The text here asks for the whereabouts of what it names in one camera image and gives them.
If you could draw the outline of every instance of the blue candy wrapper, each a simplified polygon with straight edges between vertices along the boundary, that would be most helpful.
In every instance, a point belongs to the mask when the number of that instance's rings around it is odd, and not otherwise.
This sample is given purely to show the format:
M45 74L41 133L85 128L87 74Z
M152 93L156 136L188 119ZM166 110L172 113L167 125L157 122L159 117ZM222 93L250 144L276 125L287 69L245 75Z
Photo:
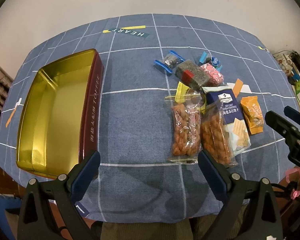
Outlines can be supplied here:
M154 64L164 68L169 74L172 74L172 68L184 61L185 59L183 57L175 51L170 50L167 56L164 57L163 61L155 60Z

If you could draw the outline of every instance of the brown fabric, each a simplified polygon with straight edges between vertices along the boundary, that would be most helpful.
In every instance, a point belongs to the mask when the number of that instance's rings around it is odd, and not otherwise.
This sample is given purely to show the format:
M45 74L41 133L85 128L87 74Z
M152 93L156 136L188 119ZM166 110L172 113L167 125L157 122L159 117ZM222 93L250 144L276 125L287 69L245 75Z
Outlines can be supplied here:
M247 205L240 209L229 238L237 236L242 225L243 212ZM207 215L194 219L193 231L189 219L175 224L166 223L109 223L103 222L101 240L201 240L217 215Z
M101 240L193 240L188 219L175 224L103 222Z
M244 210L246 209L247 205L243 205L240 209L238 218L234 223L234 226L228 236L229 239L235 238L239 232L239 229L242 225L242 217ZM217 215L206 215L203 217L198 217L198 220L194 227L194 240L200 240L203 238L205 233L208 231L209 227L212 225L214 220L216 219Z

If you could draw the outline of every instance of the soda crackers package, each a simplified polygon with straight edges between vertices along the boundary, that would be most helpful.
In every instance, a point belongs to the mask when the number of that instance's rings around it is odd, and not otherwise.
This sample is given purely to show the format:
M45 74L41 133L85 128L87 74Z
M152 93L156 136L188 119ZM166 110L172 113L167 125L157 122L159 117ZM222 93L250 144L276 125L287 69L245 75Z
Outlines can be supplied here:
M206 94L208 105L218 100L223 103L224 129L229 133L229 145L234 155L242 153L251 146L251 143L242 111L231 87L202 87L202 89Z

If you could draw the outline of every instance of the white wall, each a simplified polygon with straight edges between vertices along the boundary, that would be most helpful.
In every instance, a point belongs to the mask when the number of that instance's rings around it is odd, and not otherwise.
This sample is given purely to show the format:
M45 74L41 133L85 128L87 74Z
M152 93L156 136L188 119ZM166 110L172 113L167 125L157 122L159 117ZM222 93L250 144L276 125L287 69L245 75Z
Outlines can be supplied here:
M300 53L300 9L294 0L7 0L0 9L0 66L15 77L28 52L76 26L119 15L172 13L246 30L271 50Z

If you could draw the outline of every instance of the pink candy wrapper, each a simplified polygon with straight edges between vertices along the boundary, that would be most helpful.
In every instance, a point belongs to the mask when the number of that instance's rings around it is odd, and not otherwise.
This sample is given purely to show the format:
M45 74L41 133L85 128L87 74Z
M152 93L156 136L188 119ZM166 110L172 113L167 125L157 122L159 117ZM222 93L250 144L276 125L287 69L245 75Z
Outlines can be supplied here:
M204 64L201 66L201 68L209 76L209 83L211 86L217 87L223 82L223 75L218 70L216 70L211 64Z

